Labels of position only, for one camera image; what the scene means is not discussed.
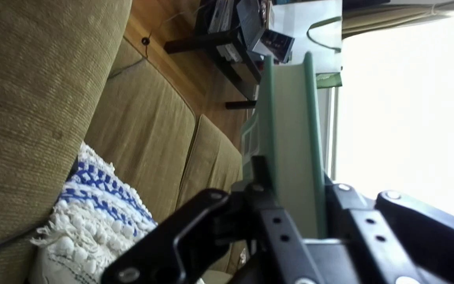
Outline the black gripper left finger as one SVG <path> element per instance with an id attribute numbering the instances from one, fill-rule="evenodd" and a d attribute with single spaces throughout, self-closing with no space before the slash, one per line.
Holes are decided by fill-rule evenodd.
<path id="1" fill-rule="evenodd" d="M 207 188 L 117 258 L 101 284 L 194 284 L 237 242 L 252 250 L 235 284 L 327 284 L 289 212 L 273 194 L 268 161 L 233 193 Z"/>

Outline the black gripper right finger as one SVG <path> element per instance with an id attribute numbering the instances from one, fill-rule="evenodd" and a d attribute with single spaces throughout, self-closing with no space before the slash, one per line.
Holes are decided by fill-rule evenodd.
<path id="1" fill-rule="evenodd" d="M 454 284 L 454 215 L 386 191 L 367 202 L 331 180 L 325 198 L 328 235 L 345 243 L 363 284 Z"/>

